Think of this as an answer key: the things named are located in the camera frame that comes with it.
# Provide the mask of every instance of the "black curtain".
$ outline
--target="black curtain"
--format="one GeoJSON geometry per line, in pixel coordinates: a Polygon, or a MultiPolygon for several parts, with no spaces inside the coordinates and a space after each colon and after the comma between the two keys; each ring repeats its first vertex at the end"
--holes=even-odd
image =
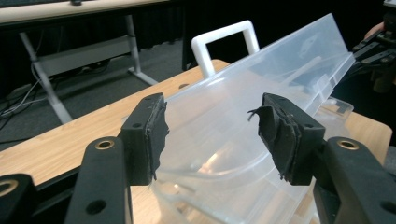
{"type": "Polygon", "coordinates": [[[15,88],[34,83],[29,56],[18,35],[0,35],[0,99],[15,88]]]}
{"type": "MultiPolygon", "coordinates": [[[[352,49],[372,26],[382,21],[383,1],[190,0],[186,6],[184,64],[194,61],[191,40],[205,32],[250,20],[260,47],[264,47],[328,13],[334,15],[346,46],[352,49]]],[[[208,48],[212,58],[228,63],[248,55],[241,34],[216,41],[208,48]]]]}

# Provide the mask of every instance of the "screw hole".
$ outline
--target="screw hole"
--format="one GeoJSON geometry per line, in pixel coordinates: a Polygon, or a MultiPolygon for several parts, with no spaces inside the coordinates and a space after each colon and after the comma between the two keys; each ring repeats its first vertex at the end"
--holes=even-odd
{"type": "Polygon", "coordinates": [[[0,181],[0,197],[9,194],[18,186],[18,181],[14,179],[6,179],[0,181]]]}
{"type": "Polygon", "coordinates": [[[102,141],[95,145],[96,149],[100,149],[100,150],[109,149],[113,146],[114,146],[114,142],[110,140],[102,141]]]}
{"type": "Polygon", "coordinates": [[[103,200],[97,200],[88,204],[86,211],[90,215],[96,215],[101,213],[105,208],[106,202],[103,200]]]}
{"type": "Polygon", "coordinates": [[[337,143],[338,143],[338,146],[343,147],[345,149],[349,149],[349,150],[359,149],[359,146],[357,144],[347,141],[347,140],[340,140],[337,143]]]}

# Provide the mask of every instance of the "white plastic handle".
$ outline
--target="white plastic handle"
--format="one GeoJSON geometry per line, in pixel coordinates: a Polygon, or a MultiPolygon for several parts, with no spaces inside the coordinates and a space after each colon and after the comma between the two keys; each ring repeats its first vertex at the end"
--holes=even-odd
{"type": "Polygon", "coordinates": [[[192,51],[198,65],[201,67],[204,78],[211,77],[216,74],[206,44],[239,32],[243,32],[244,34],[248,53],[253,54],[258,52],[259,43],[257,42],[256,33],[254,32],[251,21],[241,21],[233,25],[219,28],[202,35],[198,35],[191,41],[192,51]]]}

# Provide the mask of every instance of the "clear plastic container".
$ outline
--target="clear plastic container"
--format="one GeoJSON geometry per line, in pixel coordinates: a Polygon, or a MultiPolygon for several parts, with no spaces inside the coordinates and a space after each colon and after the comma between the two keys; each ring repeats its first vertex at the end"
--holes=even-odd
{"type": "Polygon", "coordinates": [[[248,111],[271,92],[313,116],[353,63],[329,14],[168,98],[164,222],[288,223],[307,187],[280,180],[248,111]]]}
{"type": "Polygon", "coordinates": [[[325,140],[335,136],[350,137],[349,130],[345,124],[352,111],[352,104],[334,97],[329,97],[321,105],[318,112],[314,115],[314,119],[326,127],[325,140]]]}

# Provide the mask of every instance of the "dark background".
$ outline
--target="dark background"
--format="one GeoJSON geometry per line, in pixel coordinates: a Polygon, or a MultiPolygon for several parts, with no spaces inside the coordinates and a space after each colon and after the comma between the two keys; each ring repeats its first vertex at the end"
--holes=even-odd
{"type": "MultiPolygon", "coordinates": [[[[151,48],[165,41],[183,38],[183,69],[194,63],[191,40],[202,33],[236,22],[252,21],[261,48],[320,17],[332,13],[349,50],[362,41],[367,31],[382,21],[388,11],[382,0],[335,1],[225,1],[186,0],[184,6],[148,8],[133,14],[137,44],[151,48]]],[[[29,31],[34,47],[43,36],[38,55],[71,49],[125,35],[123,17],[75,22],[29,31]]],[[[212,58],[233,63],[248,55],[242,34],[208,45],[212,58]]],[[[18,34],[0,33],[0,98],[26,83],[34,83],[30,62],[18,34]]],[[[370,75],[340,83],[333,96],[354,105],[354,111],[396,128],[392,103],[395,88],[386,93],[373,91],[370,75]]]]}

